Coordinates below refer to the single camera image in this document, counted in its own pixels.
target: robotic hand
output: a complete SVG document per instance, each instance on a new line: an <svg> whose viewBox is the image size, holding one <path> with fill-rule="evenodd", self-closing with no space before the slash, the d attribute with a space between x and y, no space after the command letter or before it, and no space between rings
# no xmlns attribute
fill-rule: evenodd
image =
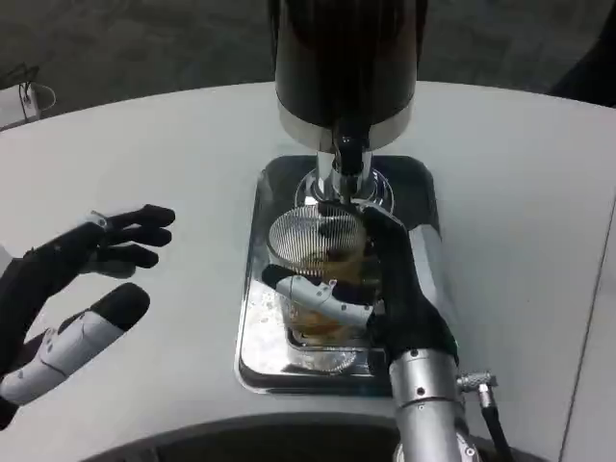
<svg viewBox="0 0 616 462"><path fill-rule="evenodd" d="M127 278L136 267L154 267L158 255L138 244L167 245L171 233L165 228L174 221L172 210L153 205L112 217L92 212L83 224L23 258L0 246L0 429L19 406L63 383L117 340L149 306L147 293L126 283L24 345L47 299L81 273Z"/></svg>
<svg viewBox="0 0 616 462"><path fill-rule="evenodd" d="M429 253L427 237L440 242L436 231L428 226L417 239L423 225L409 232L397 218L374 204L335 205L364 223L379 261L382 302L371 306L373 300L348 284L320 281L275 265L263 271L263 282L342 324L366 328L373 344L385 349L406 462L479 460L465 424L461 398L462 392L470 391L479 392L482 407L485 404L484 417L501 459L512 461L490 388L496 385L494 377L488 372L458 374L457 343L440 312L445 311L442 305L449 300L438 294L434 274L429 274L426 282L425 274L420 274L421 264L415 260L414 253ZM321 208L323 214L327 210L331 209ZM322 226L320 232L327 236L340 223L332 225L331 230L327 224Z"/></svg>

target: robotic finger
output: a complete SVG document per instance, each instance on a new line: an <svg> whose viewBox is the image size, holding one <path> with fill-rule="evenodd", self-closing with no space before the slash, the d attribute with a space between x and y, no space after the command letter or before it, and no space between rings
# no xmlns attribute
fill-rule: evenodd
<svg viewBox="0 0 616 462"><path fill-rule="evenodd" d="M373 319L374 308L367 300L361 303L361 296L355 296L354 300L346 301L346 295L352 291L345 283L336 280L324 282L277 265L268 265L261 278L266 285L291 301L342 325L366 328Z"/></svg>
<svg viewBox="0 0 616 462"><path fill-rule="evenodd" d="M19 406L56 388L119 339L148 307L143 289L123 284L58 329L47 329L25 344L0 381L0 428Z"/></svg>

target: gray floor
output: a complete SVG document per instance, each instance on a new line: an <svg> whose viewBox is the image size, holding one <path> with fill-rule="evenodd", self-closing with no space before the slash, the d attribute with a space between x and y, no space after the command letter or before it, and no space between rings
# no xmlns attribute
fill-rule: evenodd
<svg viewBox="0 0 616 462"><path fill-rule="evenodd" d="M420 78L544 92L613 0L430 0ZM48 116L270 80L265 0L2 0L0 71L39 64Z"/></svg>

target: drip tray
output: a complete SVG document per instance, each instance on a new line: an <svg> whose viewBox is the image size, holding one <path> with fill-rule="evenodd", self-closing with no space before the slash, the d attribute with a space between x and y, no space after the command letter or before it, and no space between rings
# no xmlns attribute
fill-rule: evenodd
<svg viewBox="0 0 616 462"><path fill-rule="evenodd" d="M431 185L424 166L408 157L375 157L373 163L392 187L397 201L395 215L412 229L417 225L409 220L412 215L400 211L425 204L425 192L431 191ZM247 388L260 393L390 396L382 350L369 348L361 337L324 343L292 332L283 322L281 295L259 281L269 263L268 230L278 217L294 208L297 186L315 164L315 156L281 157L259 178L236 372Z"/></svg>

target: metal fitting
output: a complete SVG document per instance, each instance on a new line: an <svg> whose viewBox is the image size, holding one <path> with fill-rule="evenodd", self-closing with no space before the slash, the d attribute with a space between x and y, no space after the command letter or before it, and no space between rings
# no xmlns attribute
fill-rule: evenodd
<svg viewBox="0 0 616 462"><path fill-rule="evenodd" d="M478 392L480 385L498 387L497 377L491 372L471 372L461 375L457 379L458 389L462 393Z"/></svg>

